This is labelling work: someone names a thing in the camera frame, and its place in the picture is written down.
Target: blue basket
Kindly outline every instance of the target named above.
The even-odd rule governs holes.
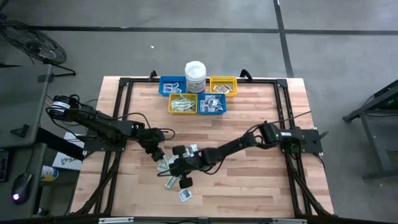
[[[223,107],[222,111],[214,111],[214,112],[204,112],[200,111],[200,101],[205,100],[205,96],[216,96],[216,99],[221,102],[221,106]],[[226,99],[225,99],[225,94],[224,93],[203,93],[203,94],[198,94],[198,114],[223,114],[226,112]]]
[[[185,76],[162,76],[160,77],[160,82],[159,82],[159,93],[164,96],[170,96],[170,93],[164,93],[163,92],[163,84],[164,83],[178,83],[179,88],[181,89],[181,93],[186,93],[187,92],[187,81],[185,79]]]

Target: plastic container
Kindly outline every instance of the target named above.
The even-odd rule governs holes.
[[[215,85],[230,85],[232,87],[232,91],[226,93],[226,96],[234,96],[238,94],[238,81],[236,81],[236,77],[210,77],[210,93],[218,93],[213,89]]]
[[[206,90],[206,67],[203,63],[193,61],[185,66],[187,93],[204,93]]]
[[[185,98],[189,100],[193,100],[195,102],[195,110],[192,112],[181,112],[181,111],[172,111],[172,100],[181,98],[183,95]],[[171,93],[169,96],[169,112],[172,114],[196,114],[198,111],[198,95],[190,94],[190,93]]]
[[[205,100],[206,96],[212,96],[215,95],[216,99],[220,101],[220,103],[222,104],[221,106],[223,107],[222,111],[214,111],[214,112],[202,112],[200,111],[200,101],[201,100]],[[198,103],[197,103],[197,107],[198,107],[198,114],[223,114],[226,112],[226,98],[225,98],[225,94],[223,93],[203,93],[203,94],[198,94]]]
[[[53,182],[58,178],[59,171],[54,167],[43,166],[42,175],[40,176],[40,180],[46,182]]]
[[[164,93],[163,92],[163,84],[164,83],[178,83],[178,87],[181,89],[181,93],[186,93],[187,92],[187,84],[186,84],[186,79],[183,76],[162,76],[160,77],[159,81],[159,93],[164,96],[169,96],[170,93]]]

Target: concrete floor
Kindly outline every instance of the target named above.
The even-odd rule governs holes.
[[[280,0],[286,29],[397,30],[395,0]],[[277,23],[272,0],[13,0],[10,19],[34,25],[269,28]],[[58,78],[49,95],[98,97],[108,75],[181,75],[191,60],[209,75],[286,77],[278,34],[165,32],[46,32],[67,52],[76,77]],[[323,139],[326,176],[335,213],[341,217],[398,221],[398,183],[364,183],[378,169],[359,120],[341,117],[369,95],[397,79],[398,36],[287,35],[294,77],[304,78],[315,125]],[[0,63],[31,65],[29,58],[0,40]],[[63,136],[46,116],[42,126]],[[74,128],[83,133],[84,129]],[[50,153],[47,162],[51,162]],[[76,180],[76,172],[63,173]],[[46,189],[43,207],[61,215],[73,184]]]

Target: white jar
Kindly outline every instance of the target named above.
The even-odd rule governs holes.
[[[198,61],[189,62],[185,66],[188,93],[202,93],[206,90],[206,67]]]

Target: wooden table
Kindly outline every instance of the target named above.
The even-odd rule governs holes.
[[[104,77],[97,110],[113,113],[120,77]],[[287,79],[294,115],[310,110],[304,82]],[[228,112],[223,115],[174,115],[167,111],[168,97],[158,93],[158,83],[135,83],[129,112],[147,116],[156,128],[172,128],[176,135],[162,142],[167,155],[176,145],[198,144],[216,147],[240,137],[249,127],[277,121],[274,89],[267,84],[239,84],[238,94],[227,97]],[[144,122],[138,115],[129,119]],[[311,114],[295,119],[301,128],[313,128]],[[97,187],[103,164],[103,152],[95,152],[83,161],[71,211],[78,210]],[[319,158],[302,156],[308,188],[326,210],[333,213],[325,172]],[[114,194],[112,216],[135,217],[293,217],[292,200],[284,155],[278,147],[249,148],[224,161],[216,175],[192,172],[193,197],[182,203],[177,192],[164,187],[168,177],[157,177],[157,163],[136,142],[129,141],[122,154]],[[297,186],[300,208],[302,193]],[[104,191],[103,208],[108,198]]]

